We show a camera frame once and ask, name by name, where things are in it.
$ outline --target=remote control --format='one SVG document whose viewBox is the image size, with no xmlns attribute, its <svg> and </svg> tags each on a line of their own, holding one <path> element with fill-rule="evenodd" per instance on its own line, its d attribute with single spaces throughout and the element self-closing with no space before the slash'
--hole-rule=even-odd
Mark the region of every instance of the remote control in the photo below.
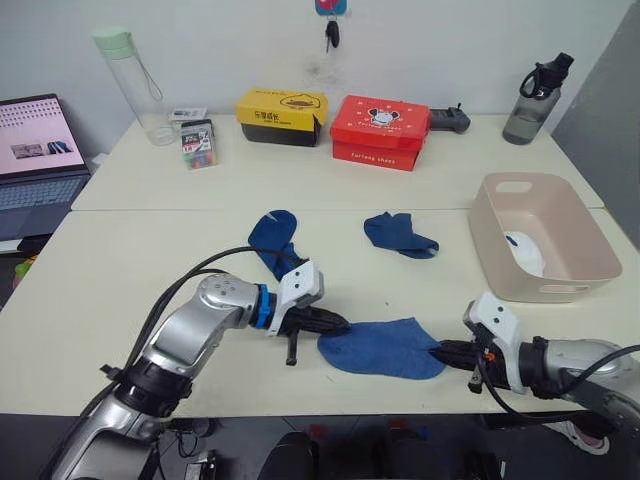
<svg viewBox="0 0 640 480">
<path fill-rule="evenodd" d="M 451 130 L 456 133 L 463 133 L 471 125 L 469 117 L 460 109 L 462 104 L 457 107 L 449 107 L 447 109 L 431 110 L 431 130 Z"/>
</svg>

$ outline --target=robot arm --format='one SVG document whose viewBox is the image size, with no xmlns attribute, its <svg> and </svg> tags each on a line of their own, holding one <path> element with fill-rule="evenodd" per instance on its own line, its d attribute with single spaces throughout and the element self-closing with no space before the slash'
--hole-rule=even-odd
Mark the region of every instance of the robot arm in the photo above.
<svg viewBox="0 0 640 480">
<path fill-rule="evenodd" d="M 473 371 L 469 389 L 482 391 L 480 352 L 487 379 L 498 388 L 542 399 L 563 398 L 607 418 L 640 446 L 640 363 L 629 355 L 602 365 L 593 375 L 572 383 L 587 368 L 620 349 L 603 340 L 523 342 L 517 317 L 487 292 L 471 302 L 463 322 L 473 332 L 471 342 L 445 340 L 431 353 L 443 363 Z"/>
<path fill-rule="evenodd" d="M 277 295 L 228 273 L 202 280 L 193 298 L 167 317 L 113 393 L 73 434 L 52 478 L 137 479 L 153 442 L 180 400 L 191 394 L 192 381 L 224 332 L 247 325 L 274 335 L 297 334 L 300 328 L 344 331 L 348 323 L 342 317 L 320 309 L 313 311 L 312 327 L 302 323 L 309 305 L 323 293 L 322 274 L 312 262 L 285 275 Z"/>
</svg>

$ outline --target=blue sock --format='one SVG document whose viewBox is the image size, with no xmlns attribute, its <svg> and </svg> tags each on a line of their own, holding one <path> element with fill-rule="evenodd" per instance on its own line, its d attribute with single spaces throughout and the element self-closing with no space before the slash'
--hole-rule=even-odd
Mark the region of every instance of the blue sock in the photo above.
<svg viewBox="0 0 640 480">
<path fill-rule="evenodd" d="M 351 373 L 424 380 L 444 370 L 429 350 L 439 343 L 415 318 L 352 323 L 343 335 L 321 335 L 318 350 L 334 367 Z"/>
<path fill-rule="evenodd" d="M 385 212 L 364 221 L 364 232 L 376 247 L 396 250 L 411 258 L 431 258 L 440 249 L 438 242 L 413 233 L 410 213 Z"/>
<path fill-rule="evenodd" d="M 249 245 L 258 248 L 278 250 L 287 255 L 300 259 L 293 250 L 293 237 L 298 222 L 296 217 L 287 210 L 273 210 L 263 216 L 249 235 Z M 269 253 L 258 253 L 269 270 L 280 279 L 295 268 L 294 262 Z"/>
</svg>

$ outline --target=black cable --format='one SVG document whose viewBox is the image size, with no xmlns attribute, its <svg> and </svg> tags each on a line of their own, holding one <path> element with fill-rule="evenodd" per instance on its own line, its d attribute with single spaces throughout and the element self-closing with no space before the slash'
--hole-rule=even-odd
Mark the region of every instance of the black cable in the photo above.
<svg viewBox="0 0 640 480">
<path fill-rule="evenodd" d="M 300 431 L 299 429 L 297 429 L 296 427 L 294 427 L 294 426 L 291 424 L 291 422 L 290 422 L 289 420 L 287 420 L 285 417 L 280 417 L 280 419 L 281 419 L 284 423 L 286 423 L 287 425 L 289 425 L 289 428 L 291 428 L 291 431 L 292 431 L 292 432 L 299 432 L 299 431 Z"/>
<path fill-rule="evenodd" d="M 156 303 L 151 308 L 151 311 L 147 315 L 147 319 L 145 320 L 145 323 L 142 326 L 140 335 L 136 339 L 136 342 L 134 344 L 133 349 L 131 350 L 131 354 L 127 359 L 127 363 L 125 364 L 124 369 L 125 370 L 129 369 L 133 365 L 133 362 L 135 362 L 135 360 L 138 358 L 138 355 L 140 355 L 140 352 L 142 351 L 142 347 L 147 343 L 147 340 L 151 332 L 153 331 L 153 328 L 155 327 L 155 324 L 157 323 L 160 315 L 162 314 L 166 306 L 169 304 L 169 301 L 171 301 L 171 299 L 176 294 L 176 292 L 180 289 L 180 287 L 182 287 L 182 285 L 184 285 L 187 282 L 187 280 L 189 280 L 195 275 L 198 275 L 197 272 L 200 269 L 209 265 L 210 263 L 220 260 L 221 258 L 224 258 L 226 256 L 233 255 L 236 253 L 242 253 L 242 252 L 268 253 L 271 255 L 276 255 L 280 258 L 289 259 L 294 265 L 297 264 L 296 266 L 299 266 L 302 263 L 304 263 L 304 260 L 291 257 L 290 255 L 283 253 L 279 250 L 272 250 L 268 248 L 257 248 L 257 247 L 230 248 L 228 250 L 217 253 L 203 260 L 202 262 L 197 264 L 195 267 L 193 267 L 191 270 L 189 270 L 180 279 L 176 280 L 167 290 L 164 291 L 162 295 L 160 295 Z"/>
<path fill-rule="evenodd" d="M 169 445 L 167 445 L 166 447 L 164 447 L 164 450 L 162 452 L 160 452 L 160 456 L 163 456 L 165 453 L 167 453 L 169 451 L 169 449 L 171 447 L 173 447 L 173 445 L 178 441 L 177 438 L 174 438 L 171 443 Z"/>
<path fill-rule="evenodd" d="M 349 429 L 349 432 L 347 433 L 347 438 L 351 438 L 351 434 L 353 433 L 353 431 L 358 426 L 358 423 L 360 423 L 360 419 L 361 418 L 362 418 L 362 415 L 358 415 L 358 418 L 356 418 L 356 421 L 353 422 L 353 425 L 351 425 L 351 428 Z"/>
<path fill-rule="evenodd" d="M 140 329 L 138 337 L 136 338 L 136 341 L 134 342 L 133 348 L 131 349 L 131 353 L 129 354 L 129 357 L 127 358 L 125 366 L 122 369 L 121 375 L 126 373 L 133 366 L 133 363 L 137 360 L 138 356 L 142 352 L 142 348 L 144 347 L 144 345 L 149 340 L 151 332 L 153 332 L 153 329 L 155 328 L 158 320 L 160 319 L 160 316 L 162 315 L 162 312 L 167 307 L 167 305 L 169 304 L 171 299 L 178 292 L 180 287 L 182 287 L 190 278 L 193 278 L 196 275 L 202 275 L 202 274 L 205 274 L 205 273 L 226 273 L 224 270 L 204 269 L 204 267 L 206 267 L 207 265 L 209 265 L 212 262 L 220 260 L 221 258 L 227 257 L 229 255 L 233 255 L 233 254 L 236 254 L 236 253 L 242 253 L 242 252 L 256 252 L 256 253 L 267 253 L 267 254 L 271 254 L 271 255 L 276 255 L 276 256 L 278 256 L 280 258 L 288 259 L 295 266 L 300 266 L 301 264 L 303 264 L 306 261 L 306 260 L 300 260 L 298 258 L 295 258 L 295 257 L 292 257 L 290 255 L 287 255 L 286 253 L 283 253 L 283 252 L 281 252 L 279 250 L 272 250 L 272 249 L 268 249 L 268 248 L 257 248 L 257 247 L 230 248 L 230 249 L 225 250 L 223 252 L 220 252 L 220 253 L 217 253 L 215 255 L 212 255 L 209 258 L 207 258 L 206 260 L 203 260 L 202 262 L 197 264 L 195 267 L 193 267 L 191 270 L 189 270 L 186 274 L 184 274 L 182 277 L 180 277 L 178 280 L 173 282 L 171 284 L 171 286 L 169 286 L 169 288 L 167 288 L 162 293 L 162 295 L 160 295 L 160 297 L 158 297 L 158 299 L 154 303 L 153 307 L 151 307 L 151 310 L 149 311 L 149 314 L 147 315 L 147 318 L 145 319 L 145 322 L 143 323 L 142 328 Z M 93 410 L 95 410 L 95 408 L 105 398 L 107 398 L 107 396 L 109 396 L 109 394 L 113 391 L 113 389 L 117 385 L 118 385 L 118 380 L 117 379 L 114 380 L 114 381 L 111 381 L 111 383 L 109 383 L 106 387 L 104 387 L 95 397 L 93 397 L 89 401 L 87 406 L 80 413 L 80 416 L 73 422 L 73 424 L 69 428 L 68 433 L 63 437 L 63 439 L 54 448 L 53 453 L 51 454 L 49 460 L 47 461 L 45 466 L 42 468 L 42 470 L 41 470 L 41 472 L 39 474 L 39 478 L 41 478 L 43 480 L 49 480 L 49 478 L 53 475 L 53 471 L 54 471 L 55 467 L 57 466 L 58 461 L 60 460 L 60 457 L 62 456 L 62 454 L 64 453 L 64 451 L 65 451 L 65 449 L 67 447 L 67 445 L 69 444 L 69 440 L 72 438 L 72 436 L 78 430 L 78 428 L 85 422 L 85 420 L 89 417 L 89 415 L 91 415 Z"/>
<path fill-rule="evenodd" d="M 156 462 L 158 464 L 158 472 L 160 473 L 160 477 L 162 478 L 162 480 L 167 480 L 167 477 L 164 474 L 164 470 L 162 469 L 162 455 L 160 454 L 160 446 L 158 445 L 157 441 L 156 441 L 155 451 L 156 451 Z"/>
<path fill-rule="evenodd" d="M 487 373 L 487 367 L 484 363 L 484 357 L 482 356 L 481 351 L 476 352 L 476 364 L 478 365 L 478 370 L 480 371 L 480 377 L 482 378 L 482 381 L 487 386 L 487 389 L 489 390 L 489 393 L 491 394 L 493 399 L 498 403 L 498 405 L 500 405 L 503 408 L 503 410 L 505 410 L 507 413 L 511 415 L 518 417 L 520 420 L 526 423 L 530 423 L 530 422 L 554 423 L 554 422 L 563 422 L 565 420 L 568 420 L 571 416 L 574 415 L 574 414 L 568 413 L 566 415 L 537 416 L 537 415 L 527 415 L 525 413 L 518 412 L 502 399 L 502 397 L 498 394 L 496 388 L 493 386 L 493 383 L 489 378 L 489 374 Z"/>
<path fill-rule="evenodd" d="M 571 381 L 568 385 L 561 388 L 558 391 L 558 395 L 566 395 L 567 393 L 575 390 L 582 384 L 587 378 L 593 375 L 600 368 L 604 367 L 607 363 L 612 362 L 616 358 L 624 357 L 625 355 L 629 355 L 633 352 L 640 352 L 640 344 L 639 345 L 631 345 L 629 347 L 621 348 L 620 350 L 616 350 L 615 352 L 611 352 L 609 355 L 605 355 L 597 362 L 591 364 L 590 367 L 583 370 L 583 372 L 578 375 L 574 380 Z"/>
<path fill-rule="evenodd" d="M 191 451 L 187 453 L 187 451 L 184 449 L 184 437 L 182 432 L 175 432 L 175 433 L 176 433 L 176 438 L 178 439 L 178 455 L 180 455 L 180 458 L 193 457 L 193 455 L 196 453 L 196 450 L 198 448 L 198 443 L 199 443 L 198 437 L 197 436 L 195 437 L 196 441 L 193 444 Z"/>
</svg>

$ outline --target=green bottle cap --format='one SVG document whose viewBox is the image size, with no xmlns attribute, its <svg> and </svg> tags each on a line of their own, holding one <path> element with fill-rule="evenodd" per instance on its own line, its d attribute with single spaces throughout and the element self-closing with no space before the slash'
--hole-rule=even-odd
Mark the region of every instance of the green bottle cap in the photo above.
<svg viewBox="0 0 640 480">
<path fill-rule="evenodd" d="M 124 27 L 98 28 L 91 36 L 108 60 L 122 60 L 135 54 L 131 32 Z"/>
</svg>

